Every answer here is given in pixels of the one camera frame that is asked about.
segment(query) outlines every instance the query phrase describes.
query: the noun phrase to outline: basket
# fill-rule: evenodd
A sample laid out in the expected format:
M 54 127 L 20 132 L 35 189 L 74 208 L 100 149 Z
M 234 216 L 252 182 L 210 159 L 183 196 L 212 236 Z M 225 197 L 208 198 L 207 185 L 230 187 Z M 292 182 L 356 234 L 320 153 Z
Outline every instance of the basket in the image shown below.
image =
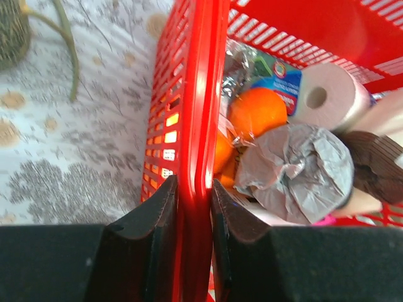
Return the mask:
M 371 93 L 403 86 L 402 1 L 177 0 L 157 49 L 141 195 L 145 201 L 169 175 L 178 175 L 173 301 L 180 294 L 183 301 L 202 301 L 208 286 L 210 190 L 227 37 L 298 68 L 332 62 Z M 403 227 L 402 213 L 403 207 L 385 205 L 380 215 L 368 217 L 376 225 Z M 337 224 L 371 225 L 364 216 Z

